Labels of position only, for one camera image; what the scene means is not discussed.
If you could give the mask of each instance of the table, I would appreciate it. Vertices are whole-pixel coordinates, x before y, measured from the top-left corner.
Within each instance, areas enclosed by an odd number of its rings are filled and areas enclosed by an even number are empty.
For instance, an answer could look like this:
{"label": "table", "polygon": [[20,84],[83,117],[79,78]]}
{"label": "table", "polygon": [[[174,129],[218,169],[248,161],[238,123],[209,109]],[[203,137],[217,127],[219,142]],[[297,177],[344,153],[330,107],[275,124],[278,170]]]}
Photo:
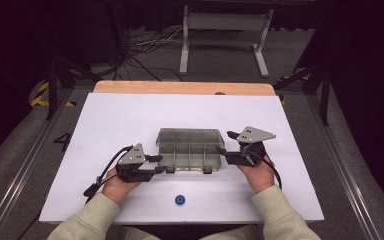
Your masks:
{"label": "table", "polygon": [[[244,95],[247,91],[252,96]],[[217,92],[231,95],[215,96]],[[86,100],[40,221],[59,223],[79,211],[86,201],[83,191],[122,147],[141,141],[146,154],[158,154],[155,141],[161,127],[218,128],[226,149],[236,150],[236,141],[229,140],[226,131],[240,132],[247,124],[276,133],[277,138],[265,141],[265,146],[271,158],[276,159],[285,195],[305,220],[323,220],[307,170],[271,85],[101,81]],[[174,202],[179,194],[186,198],[181,207]],[[220,170],[212,174],[178,171],[155,175],[149,183],[142,183],[131,192],[115,223],[257,223],[262,219],[251,203],[252,196],[243,174],[222,158]]]}

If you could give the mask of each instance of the metal frame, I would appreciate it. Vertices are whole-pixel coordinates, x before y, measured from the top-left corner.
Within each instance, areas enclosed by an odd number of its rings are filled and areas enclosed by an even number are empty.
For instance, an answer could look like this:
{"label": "metal frame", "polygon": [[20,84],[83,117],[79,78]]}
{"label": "metal frame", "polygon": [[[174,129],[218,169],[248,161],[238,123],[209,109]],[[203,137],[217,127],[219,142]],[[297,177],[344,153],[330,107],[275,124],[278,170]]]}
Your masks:
{"label": "metal frame", "polygon": [[380,233],[378,232],[376,225],[370,215],[369,209],[366,202],[364,201],[363,195],[360,192],[360,189],[357,183],[354,180],[354,177],[348,167],[341,157],[341,154],[338,150],[335,138],[328,126],[325,126],[322,120],[319,118],[318,114],[318,103],[314,95],[306,96],[308,106],[316,119],[317,126],[320,129],[323,137],[326,140],[327,145],[332,153],[333,165],[335,170],[339,175],[339,178],[342,182],[342,185],[345,189],[345,192],[348,196],[348,199],[351,203],[351,206],[354,210],[354,213],[357,217],[358,222],[360,223],[361,229],[363,230],[366,239],[382,239]]}
{"label": "metal frame", "polygon": [[65,103],[68,101],[71,92],[72,90],[62,90],[61,96],[58,99],[58,107],[55,113],[48,121],[45,121],[45,124],[39,132],[39,136],[37,137],[35,143],[30,149],[30,152],[27,154],[23,164],[20,167],[20,170],[18,171],[17,175],[9,186],[8,191],[2,199],[0,203],[0,230],[2,229],[5,220],[10,214],[12,208],[14,207],[15,202],[20,196],[21,191],[23,190],[24,185],[26,184],[31,172],[33,171],[33,168],[39,159],[39,155],[43,149],[45,141],[48,138],[59,114],[64,108]]}
{"label": "metal frame", "polygon": [[183,13],[183,45],[179,73],[186,75],[188,72],[189,29],[246,30],[261,32],[258,44],[253,44],[253,51],[261,76],[269,77],[269,72],[261,50],[266,40],[272,15],[273,10],[268,10],[267,14],[254,15],[191,13],[189,12],[188,6],[185,6]]}

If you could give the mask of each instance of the small blue object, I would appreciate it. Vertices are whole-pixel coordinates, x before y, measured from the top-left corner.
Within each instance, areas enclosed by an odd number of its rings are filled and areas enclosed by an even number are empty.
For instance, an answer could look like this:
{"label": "small blue object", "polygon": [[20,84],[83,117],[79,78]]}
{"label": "small blue object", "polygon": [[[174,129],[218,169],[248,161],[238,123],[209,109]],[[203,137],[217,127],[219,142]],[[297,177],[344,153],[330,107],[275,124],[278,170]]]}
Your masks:
{"label": "small blue object", "polygon": [[186,199],[183,195],[177,195],[174,201],[176,202],[177,205],[183,205]]}

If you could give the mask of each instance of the person's right hand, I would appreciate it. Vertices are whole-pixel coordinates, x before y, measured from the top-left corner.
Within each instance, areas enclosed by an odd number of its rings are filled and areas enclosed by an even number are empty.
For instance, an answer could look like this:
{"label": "person's right hand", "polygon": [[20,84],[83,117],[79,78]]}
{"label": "person's right hand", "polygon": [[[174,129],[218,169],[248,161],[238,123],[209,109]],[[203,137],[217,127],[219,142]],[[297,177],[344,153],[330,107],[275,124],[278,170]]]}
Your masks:
{"label": "person's right hand", "polygon": [[[268,155],[264,156],[264,159],[271,162]],[[263,162],[257,167],[238,166],[238,168],[246,176],[249,186],[255,193],[259,193],[274,185],[273,170]]]}

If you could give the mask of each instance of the white board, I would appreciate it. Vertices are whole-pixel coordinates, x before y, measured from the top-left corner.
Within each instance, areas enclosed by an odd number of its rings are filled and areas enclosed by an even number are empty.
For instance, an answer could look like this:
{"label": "white board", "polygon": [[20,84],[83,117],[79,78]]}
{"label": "white board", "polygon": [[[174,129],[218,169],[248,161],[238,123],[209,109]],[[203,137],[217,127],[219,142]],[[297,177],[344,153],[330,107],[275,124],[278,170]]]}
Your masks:
{"label": "white board", "polygon": [[[121,148],[142,143],[146,154],[157,155],[161,128],[219,129],[226,149],[236,151],[238,143],[226,132],[240,133],[246,126],[276,134],[264,144],[281,175],[283,192],[305,220],[323,220],[278,97],[91,93],[40,221],[59,223],[80,211],[86,201],[83,192]],[[186,203],[179,207],[175,197],[180,194]],[[251,202],[253,195],[245,176],[222,158],[220,170],[212,174],[155,175],[130,193],[115,223],[256,223],[262,218]]]}

